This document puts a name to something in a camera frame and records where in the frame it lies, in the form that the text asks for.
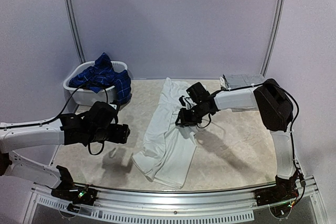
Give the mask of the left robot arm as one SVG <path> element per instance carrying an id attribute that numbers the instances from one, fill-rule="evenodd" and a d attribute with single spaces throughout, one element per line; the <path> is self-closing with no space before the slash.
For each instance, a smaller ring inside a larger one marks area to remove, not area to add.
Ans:
<path id="1" fill-rule="evenodd" d="M 24 158 L 17 150 L 42 145 L 82 144 L 89 148 L 92 143 L 125 144 L 130 134 L 126 124 L 118 123 L 117 102 L 95 102 L 86 112 L 66 113 L 54 119 L 26 122 L 1 123 L 1 175 L 22 178 L 49 188 L 57 188 L 67 200 L 78 195 L 78 188 L 65 167 L 52 167 Z"/>

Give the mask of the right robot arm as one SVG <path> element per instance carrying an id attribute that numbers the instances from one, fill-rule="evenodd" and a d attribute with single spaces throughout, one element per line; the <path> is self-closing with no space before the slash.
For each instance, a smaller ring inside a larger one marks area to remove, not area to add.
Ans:
<path id="1" fill-rule="evenodd" d="M 180 109 L 175 121 L 180 127 L 197 126 L 204 116 L 211 117 L 221 110 L 257 109 L 265 128 L 271 134 L 276 153 L 276 186 L 272 188 L 271 196 L 276 201 L 282 201 L 291 194 L 298 177 L 292 134 L 292 125 L 297 116 L 293 111 L 299 107 L 289 93 L 274 79 L 245 87 L 221 88 L 214 93 L 209 93 L 197 82 L 186 92 L 194 105 Z"/>

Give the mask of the white t-shirt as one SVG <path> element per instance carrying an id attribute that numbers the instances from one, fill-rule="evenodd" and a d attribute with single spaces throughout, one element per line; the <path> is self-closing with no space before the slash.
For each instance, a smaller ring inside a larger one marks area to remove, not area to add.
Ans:
<path id="1" fill-rule="evenodd" d="M 133 155 L 136 167 L 150 181 L 181 189 L 196 150 L 194 126 L 175 125 L 190 85 L 166 78 L 158 106 L 144 134 L 142 149 Z"/>

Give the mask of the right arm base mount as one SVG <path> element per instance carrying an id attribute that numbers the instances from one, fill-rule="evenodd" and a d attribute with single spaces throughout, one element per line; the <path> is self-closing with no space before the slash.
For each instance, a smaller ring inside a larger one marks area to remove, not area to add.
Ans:
<path id="1" fill-rule="evenodd" d="M 302 173 L 294 174 L 289 180 L 276 176 L 272 187 L 253 191 L 257 206 L 269 206 L 270 213 L 277 219 L 286 219 L 294 206 L 303 198 L 306 181 Z"/>

